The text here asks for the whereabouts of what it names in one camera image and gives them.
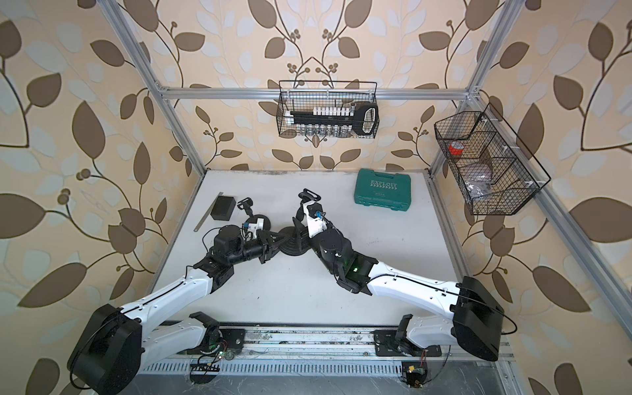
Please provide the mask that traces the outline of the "black microphone stand pole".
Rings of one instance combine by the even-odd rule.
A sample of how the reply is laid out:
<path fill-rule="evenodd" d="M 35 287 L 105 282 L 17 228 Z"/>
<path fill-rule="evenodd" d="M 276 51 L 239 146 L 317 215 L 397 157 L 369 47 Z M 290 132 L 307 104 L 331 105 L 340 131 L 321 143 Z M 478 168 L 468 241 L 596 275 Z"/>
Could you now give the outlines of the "black microphone stand pole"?
<path fill-rule="evenodd" d="M 248 222 L 250 222 L 251 219 L 253 218 L 252 207 L 253 207 L 253 200 L 251 199 L 251 197 L 246 197 L 240 200 L 239 202 L 237 202 L 237 208 L 245 212 L 245 214 L 248 216 Z"/>

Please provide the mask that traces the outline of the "black round stand base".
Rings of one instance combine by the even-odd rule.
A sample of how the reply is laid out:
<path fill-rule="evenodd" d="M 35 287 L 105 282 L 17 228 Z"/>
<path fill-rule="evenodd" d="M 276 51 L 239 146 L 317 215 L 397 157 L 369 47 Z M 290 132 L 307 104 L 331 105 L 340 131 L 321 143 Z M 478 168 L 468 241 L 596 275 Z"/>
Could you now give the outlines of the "black round stand base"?
<path fill-rule="evenodd" d="M 253 215 L 247 220 L 247 229 L 255 234 L 259 230 L 271 230 L 271 227 L 269 218 L 262 214 Z"/>

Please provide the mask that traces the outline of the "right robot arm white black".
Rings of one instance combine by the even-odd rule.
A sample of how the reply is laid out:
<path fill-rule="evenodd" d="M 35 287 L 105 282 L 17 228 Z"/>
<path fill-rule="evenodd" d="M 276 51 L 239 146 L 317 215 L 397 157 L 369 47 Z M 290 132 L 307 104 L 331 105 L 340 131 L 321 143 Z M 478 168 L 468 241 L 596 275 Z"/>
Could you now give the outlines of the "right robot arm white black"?
<path fill-rule="evenodd" d="M 433 314 L 402 317 L 397 332 L 401 353 L 456 344 L 478 359 L 499 359 L 508 316 L 476 278 L 440 281 L 403 272 L 358 253 L 334 228 L 311 235 L 306 226 L 297 224 L 293 236 L 294 246 L 302 252 L 314 251 L 341 288 L 353 294 L 390 297 Z"/>

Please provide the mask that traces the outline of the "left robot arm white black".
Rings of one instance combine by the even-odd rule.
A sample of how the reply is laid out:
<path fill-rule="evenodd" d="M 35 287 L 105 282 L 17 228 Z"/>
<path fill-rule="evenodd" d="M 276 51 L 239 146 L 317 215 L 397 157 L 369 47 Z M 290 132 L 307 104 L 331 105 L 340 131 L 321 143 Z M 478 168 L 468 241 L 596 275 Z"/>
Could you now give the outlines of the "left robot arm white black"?
<path fill-rule="evenodd" d="M 212 247 L 184 276 L 121 307 L 104 304 L 87 322 L 67 362 L 70 383 L 79 390 L 117 394 L 144 367 L 183 350 L 199 347 L 217 321 L 194 313 L 174 328 L 162 324 L 194 301 L 219 290 L 235 265 L 257 259 L 266 263 L 288 235 L 257 230 L 251 239 L 237 225 L 219 228 Z"/>

